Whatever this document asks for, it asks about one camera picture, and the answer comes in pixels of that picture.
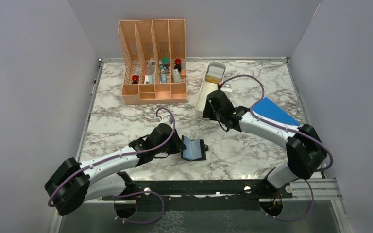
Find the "white oblong plastic tray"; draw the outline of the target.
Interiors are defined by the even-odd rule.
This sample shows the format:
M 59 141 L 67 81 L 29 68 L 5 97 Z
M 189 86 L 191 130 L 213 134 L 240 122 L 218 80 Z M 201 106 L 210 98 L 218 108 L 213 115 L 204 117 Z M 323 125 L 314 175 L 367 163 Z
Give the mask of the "white oblong plastic tray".
M 201 87 L 199 89 L 199 92 L 198 92 L 198 95 L 197 95 L 197 98 L 196 98 L 196 101 L 195 101 L 195 104 L 194 104 L 195 116 L 199 117 L 199 118 L 203 117 L 203 111 L 204 111 L 204 108 L 205 108 L 207 95 L 209 93 L 211 93 L 212 91 L 217 90 L 217 88 L 218 88 L 218 84 L 209 83 L 205 80 L 205 75 L 206 75 L 208 67 L 210 65 L 217 65 L 217 66 L 223 67 L 223 68 L 225 68 L 225 72 L 226 72 L 226 64 L 225 63 L 219 62 L 219 61 L 210 61 L 208 63 L 207 68 L 204 72 L 204 77 L 203 77 L 203 80 L 202 80 Z

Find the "black leather card holder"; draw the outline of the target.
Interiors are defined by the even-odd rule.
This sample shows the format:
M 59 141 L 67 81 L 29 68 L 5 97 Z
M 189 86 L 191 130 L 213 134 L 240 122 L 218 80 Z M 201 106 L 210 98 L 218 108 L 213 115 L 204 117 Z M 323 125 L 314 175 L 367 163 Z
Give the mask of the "black leather card holder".
M 183 135 L 182 142 L 186 146 L 186 149 L 180 153 L 183 160 L 189 162 L 206 160 L 206 153 L 209 151 L 209 147 L 203 139 L 190 139 Z

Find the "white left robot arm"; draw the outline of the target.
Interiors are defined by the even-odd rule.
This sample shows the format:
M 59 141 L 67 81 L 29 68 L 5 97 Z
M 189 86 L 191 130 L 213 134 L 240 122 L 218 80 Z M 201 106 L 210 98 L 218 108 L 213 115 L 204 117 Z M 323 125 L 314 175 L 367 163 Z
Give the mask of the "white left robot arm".
M 114 193 L 128 199 L 133 194 L 133 186 L 118 175 L 119 172 L 148 163 L 158 154 L 177 154 L 186 148 L 172 126 L 160 123 L 149 135 L 109 155 L 83 162 L 68 158 L 44 185 L 50 197 L 49 206 L 64 216 L 87 200 Z

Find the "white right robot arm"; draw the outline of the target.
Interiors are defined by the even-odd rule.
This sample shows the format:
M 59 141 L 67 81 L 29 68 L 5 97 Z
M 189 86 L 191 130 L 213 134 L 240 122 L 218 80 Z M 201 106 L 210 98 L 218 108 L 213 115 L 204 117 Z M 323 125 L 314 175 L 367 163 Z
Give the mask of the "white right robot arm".
M 261 181 L 259 191 L 268 198 L 280 188 L 298 179 L 309 179 L 327 158 L 315 129 L 283 124 L 256 115 L 250 108 L 234 107 L 227 95 L 215 90 L 207 95 L 203 117 L 214 120 L 226 132 L 233 129 L 251 133 L 277 144 L 287 152 L 287 162 L 271 170 Z

